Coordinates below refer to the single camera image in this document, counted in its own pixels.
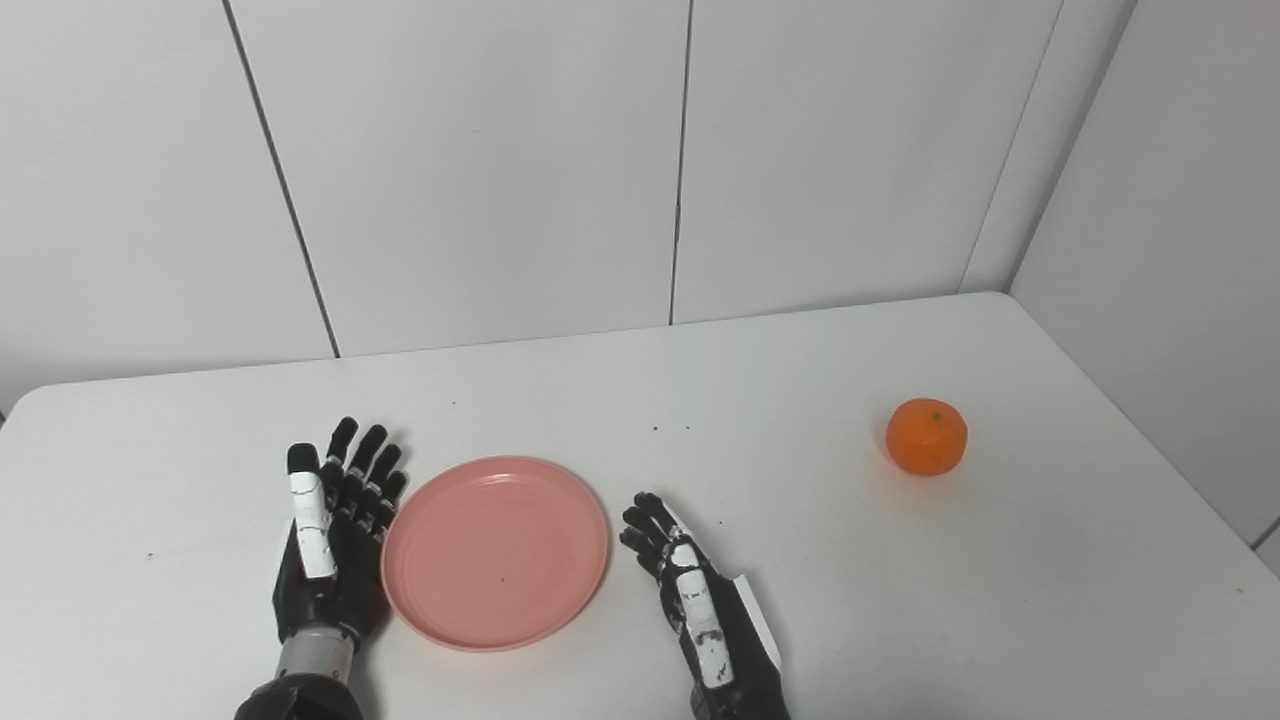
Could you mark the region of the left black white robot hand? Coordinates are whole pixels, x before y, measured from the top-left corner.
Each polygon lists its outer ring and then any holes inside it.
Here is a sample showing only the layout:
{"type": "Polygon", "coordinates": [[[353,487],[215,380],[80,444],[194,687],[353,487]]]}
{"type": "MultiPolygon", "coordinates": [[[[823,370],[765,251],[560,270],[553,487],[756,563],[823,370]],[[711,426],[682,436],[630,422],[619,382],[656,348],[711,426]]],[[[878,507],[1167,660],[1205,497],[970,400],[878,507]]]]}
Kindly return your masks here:
{"type": "Polygon", "coordinates": [[[385,427],[362,430],[352,416],[338,421],[325,454],[289,447],[287,469],[323,501],[323,523],[289,529],[271,593],[280,642],[329,626],[360,648],[389,618],[381,557],[408,482],[402,456],[385,427]]]}

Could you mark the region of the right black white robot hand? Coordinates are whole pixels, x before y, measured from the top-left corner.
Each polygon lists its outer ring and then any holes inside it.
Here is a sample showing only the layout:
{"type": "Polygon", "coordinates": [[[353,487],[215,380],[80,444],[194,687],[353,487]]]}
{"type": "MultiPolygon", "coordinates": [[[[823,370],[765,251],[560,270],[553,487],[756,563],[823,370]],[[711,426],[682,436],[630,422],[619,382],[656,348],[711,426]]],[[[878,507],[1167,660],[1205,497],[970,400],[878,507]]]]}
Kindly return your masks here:
{"type": "Polygon", "coordinates": [[[746,577],[719,573],[666,501],[639,492],[620,541],[658,587],[696,719],[788,719],[780,648],[746,577]]]}

